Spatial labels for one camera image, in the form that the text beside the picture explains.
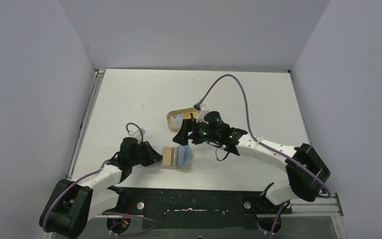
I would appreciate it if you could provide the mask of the blue credit card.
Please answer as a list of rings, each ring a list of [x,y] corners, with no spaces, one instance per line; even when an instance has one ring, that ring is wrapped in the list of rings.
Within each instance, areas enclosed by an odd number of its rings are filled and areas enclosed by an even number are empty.
[[[189,166],[191,157],[191,148],[189,145],[180,146],[178,149],[178,166]]]

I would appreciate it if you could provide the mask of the silver credit card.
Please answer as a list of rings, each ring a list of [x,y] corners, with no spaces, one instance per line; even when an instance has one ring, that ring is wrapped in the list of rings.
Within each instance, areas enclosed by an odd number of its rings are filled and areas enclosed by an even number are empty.
[[[171,163],[170,163],[171,166],[177,166],[178,158],[179,158],[179,150],[180,150],[179,146],[172,147],[172,149],[171,149]]]

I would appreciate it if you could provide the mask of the beige leather card holder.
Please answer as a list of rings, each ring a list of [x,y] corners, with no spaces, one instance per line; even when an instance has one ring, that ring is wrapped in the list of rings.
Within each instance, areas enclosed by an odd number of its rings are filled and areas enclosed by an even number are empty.
[[[169,169],[190,169],[193,159],[192,149],[189,145],[163,147],[162,149],[162,168]]]

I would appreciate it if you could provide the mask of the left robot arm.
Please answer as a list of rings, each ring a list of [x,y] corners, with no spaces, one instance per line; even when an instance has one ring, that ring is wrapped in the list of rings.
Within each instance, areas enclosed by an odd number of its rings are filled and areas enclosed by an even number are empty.
[[[132,173],[134,166],[147,167],[162,159],[149,142],[124,138],[119,150],[98,170],[74,181],[58,181],[40,216],[40,227],[46,233],[78,238],[89,220],[117,206],[122,190],[116,185]]]

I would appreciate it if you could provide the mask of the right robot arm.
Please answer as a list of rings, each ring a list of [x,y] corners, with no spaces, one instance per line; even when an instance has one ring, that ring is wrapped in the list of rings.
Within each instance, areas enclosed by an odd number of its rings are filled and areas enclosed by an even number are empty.
[[[289,146],[254,137],[224,123],[217,111],[208,112],[203,119],[184,119],[173,142],[182,146],[211,143],[227,154],[251,157],[282,170],[287,179],[273,183],[264,193],[274,205],[292,199],[313,202],[321,197],[330,177],[330,170],[311,145]]]

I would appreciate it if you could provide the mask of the silver card with black stripe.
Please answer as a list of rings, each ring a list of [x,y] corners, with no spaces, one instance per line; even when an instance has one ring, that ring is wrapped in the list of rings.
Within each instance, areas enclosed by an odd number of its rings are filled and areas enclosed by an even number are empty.
[[[181,127],[183,121],[182,114],[171,115],[170,120],[173,128]]]

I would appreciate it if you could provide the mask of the gold card with black stripe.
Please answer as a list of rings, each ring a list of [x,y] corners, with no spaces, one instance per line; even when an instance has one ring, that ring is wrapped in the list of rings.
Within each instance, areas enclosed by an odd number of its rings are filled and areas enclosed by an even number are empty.
[[[198,113],[197,112],[185,112],[185,113],[182,113],[182,117],[183,119],[196,119],[198,117]]]

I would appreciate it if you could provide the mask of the beige oval tray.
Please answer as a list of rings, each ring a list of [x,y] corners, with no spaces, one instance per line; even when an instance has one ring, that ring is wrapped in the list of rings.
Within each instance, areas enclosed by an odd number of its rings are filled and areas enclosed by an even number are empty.
[[[198,111],[191,107],[180,110],[173,110],[167,114],[167,125],[170,131],[177,132],[182,126],[183,120],[195,119],[198,116]]]

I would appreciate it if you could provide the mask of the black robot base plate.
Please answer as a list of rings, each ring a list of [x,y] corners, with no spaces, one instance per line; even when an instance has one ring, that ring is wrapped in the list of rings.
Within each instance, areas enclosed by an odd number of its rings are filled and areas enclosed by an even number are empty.
[[[106,216],[107,229],[131,237],[136,222],[140,234],[152,230],[257,228],[278,231],[281,215],[291,212],[290,203],[274,205],[266,191],[208,191],[121,188],[111,186],[92,197],[91,189],[75,186],[54,209],[56,219],[47,227],[71,239],[87,223]]]

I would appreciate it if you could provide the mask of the aluminium table edge rail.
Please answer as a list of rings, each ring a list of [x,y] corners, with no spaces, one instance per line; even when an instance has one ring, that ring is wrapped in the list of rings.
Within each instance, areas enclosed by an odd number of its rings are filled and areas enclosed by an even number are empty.
[[[91,118],[91,115],[93,112],[93,108],[94,108],[94,105],[96,102],[96,98],[98,96],[101,82],[102,82],[103,77],[105,75],[105,72],[106,72],[105,69],[96,69],[95,70],[95,76],[94,76],[94,79],[92,81],[92,86],[91,86],[89,96],[87,99],[86,108],[85,108],[85,111],[84,111],[84,114],[83,114],[83,117],[81,120],[80,129],[79,129],[79,133],[77,136],[75,148],[74,148],[72,158],[70,161],[70,165],[69,165],[69,169],[67,172],[67,176],[66,176],[67,179],[72,179],[72,177],[73,177],[76,163],[78,161],[79,153],[81,151],[81,147],[82,147],[82,144],[84,141],[84,136],[87,132],[89,121],[90,121],[90,118]]]

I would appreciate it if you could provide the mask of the aluminium front frame rail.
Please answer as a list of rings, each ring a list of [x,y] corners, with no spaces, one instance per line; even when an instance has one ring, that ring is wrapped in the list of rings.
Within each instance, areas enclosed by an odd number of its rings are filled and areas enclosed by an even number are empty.
[[[337,194],[331,198],[318,198],[314,202],[292,200],[290,222],[293,239],[346,239],[343,209]]]

